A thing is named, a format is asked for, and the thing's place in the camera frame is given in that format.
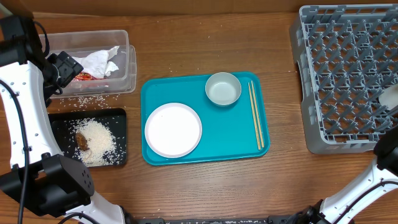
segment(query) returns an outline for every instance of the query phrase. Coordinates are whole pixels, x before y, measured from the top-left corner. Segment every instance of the chopsticks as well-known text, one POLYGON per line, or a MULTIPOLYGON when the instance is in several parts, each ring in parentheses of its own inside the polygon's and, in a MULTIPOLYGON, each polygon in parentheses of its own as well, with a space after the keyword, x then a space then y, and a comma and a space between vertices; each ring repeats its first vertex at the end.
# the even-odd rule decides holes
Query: chopsticks
POLYGON ((250 83, 248 83, 248 87, 249 87, 251 112, 252 112, 253 121, 254 121, 254 130, 256 131, 257 148, 259 150, 261 150, 264 147, 264 139, 262 138, 261 122, 259 119, 256 92, 254 91, 253 81, 251 82, 251 88, 250 88, 250 83))

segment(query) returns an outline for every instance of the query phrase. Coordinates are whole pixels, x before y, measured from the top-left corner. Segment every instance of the gray dish rack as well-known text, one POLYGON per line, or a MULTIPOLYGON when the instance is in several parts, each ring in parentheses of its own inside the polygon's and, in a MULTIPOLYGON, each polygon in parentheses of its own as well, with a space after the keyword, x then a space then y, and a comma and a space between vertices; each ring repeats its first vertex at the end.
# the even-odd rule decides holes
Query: gray dish rack
POLYGON ((317 154, 373 149, 398 125, 378 97, 398 83, 398 4, 303 6, 290 28, 305 140, 317 154))

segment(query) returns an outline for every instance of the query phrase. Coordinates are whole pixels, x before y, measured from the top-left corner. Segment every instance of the white paper towel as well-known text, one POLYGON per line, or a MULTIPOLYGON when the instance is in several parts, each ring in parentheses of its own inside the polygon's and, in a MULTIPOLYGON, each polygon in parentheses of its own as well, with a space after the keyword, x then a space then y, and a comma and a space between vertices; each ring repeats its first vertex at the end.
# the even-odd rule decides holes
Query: white paper towel
POLYGON ((89 73, 95 78, 104 78, 105 76, 110 76, 111 72, 119 69, 115 63, 108 62, 109 59, 118 53, 118 49, 119 46, 115 46, 110 50, 93 52, 85 58, 73 57, 73 59, 83 66, 83 72, 89 73))

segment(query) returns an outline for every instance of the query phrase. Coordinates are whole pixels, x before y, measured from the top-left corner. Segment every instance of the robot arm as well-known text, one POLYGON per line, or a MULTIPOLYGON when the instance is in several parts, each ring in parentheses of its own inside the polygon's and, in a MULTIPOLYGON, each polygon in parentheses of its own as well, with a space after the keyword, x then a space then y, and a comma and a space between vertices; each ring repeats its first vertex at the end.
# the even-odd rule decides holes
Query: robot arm
POLYGON ((347 224, 360 211, 398 188, 398 127, 377 142, 376 158, 368 168, 337 194, 309 206, 285 224, 347 224))
POLYGON ((320 213, 324 214, 330 223, 338 221, 338 224, 348 224, 355 215, 375 200, 398 188, 397 184, 387 184, 389 182, 398 184, 398 177, 387 169, 377 168, 377 159, 373 159, 368 168, 343 190, 323 201, 320 213))
MULTIPOLYGON (((9 16, 0 19, 0 26, 5 40, 0 42, 0 80, 4 82, 0 95, 11 137, 12 168, 0 176, 0 189, 38 216, 77 212, 98 223, 130 223, 128 213, 95 192, 89 170, 81 162, 63 156, 52 134, 46 110, 49 98, 62 92, 83 67, 65 52, 46 59, 49 47, 44 54, 32 19, 9 16), (19 126, 21 114, 24 130, 19 126), (26 133, 27 151, 21 131, 26 133), (25 153, 29 155, 28 163, 25 153), (45 177, 38 178, 39 172, 45 177)), ((91 223, 84 217, 74 218, 91 223)))

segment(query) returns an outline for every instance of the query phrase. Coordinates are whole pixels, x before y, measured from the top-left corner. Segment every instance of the white plate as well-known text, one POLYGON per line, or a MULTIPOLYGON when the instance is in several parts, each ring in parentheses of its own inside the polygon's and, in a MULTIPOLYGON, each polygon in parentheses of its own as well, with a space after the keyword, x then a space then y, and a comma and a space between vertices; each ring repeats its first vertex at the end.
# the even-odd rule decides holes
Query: white plate
POLYGON ((145 124, 145 139, 158 155, 178 158, 192 152, 201 138, 196 112, 181 103, 167 103, 154 110, 145 124))

